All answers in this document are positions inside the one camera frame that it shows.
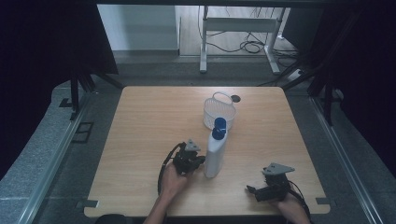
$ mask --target wooden floor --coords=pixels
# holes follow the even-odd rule
[[[202,42],[202,17],[204,15],[204,7],[177,7],[180,13],[180,55],[181,56],[197,56],[200,55],[200,46]],[[273,7],[210,7],[208,17],[222,17],[222,18],[276,18],[280,14],[281,8]],[[283,17],[282,25],[279,30],[281,35],[285,22],[289,15],[290,9],[287,8]],[[207,45],[208,55],[264,55],[262,50],[258,54],[249,53],[240,49],[242,42],[247,40],[257,41],[259,39],[265,43],[267,33],[253,33],[254,36],[248,36],[246,32],[226,32],[219,34],[219,32],[208,32],[207,43],[212,43],[222,49]],[[256,51],[259,48],[249,45],[249,51]],[[275,49],[294,49],[293,45],[286,39],[277,38]]]

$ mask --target mesh container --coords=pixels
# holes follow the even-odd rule
[[[230,103],[216,99],[216,94],[223,94],[230,99]],[[204,124],[210,130],[213,130],[216,118],[224,118],[227,122],[227,130],[233,126],[236,109],[233,106],[233,99],[230,95],[222,91],[213,93],[212,98],[208,98],[204,103]]]

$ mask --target hand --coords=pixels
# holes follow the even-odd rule
[[[172,201],[184,188],[186,188],[193,172],[180,175],[177,173],[175,165],[170,162],[163,172],[161,183],[161,197]]]
[[[271,201],[269,204],[279,209],[283,217],[294,224],[310,224],[309,218],[300,202],[290,193],[286,195],[283,201]]]

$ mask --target wooden table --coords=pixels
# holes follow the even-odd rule
[[[191,138],[205,155],[210,130],[203,123],[204,100],[215,91],[238,95],[241,102],[229,132],[224,165],[213,179],[195,171],[188,188],[168,216],[276,215],[268,203],[257,203],[246,185],[263,187],[262,168],[277,162],[295,168],[289,180],[303,192],[312,214],[330,211],[317,173],[290,111],[276,87],[126,87],[108,134],[85,208],[88,217],[124,214],[145,217],[157,198],[163,160],[179,142]]]

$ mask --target white wall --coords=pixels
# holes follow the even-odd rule
[[[178,49],[175,6],[98,5],[112,50]]]

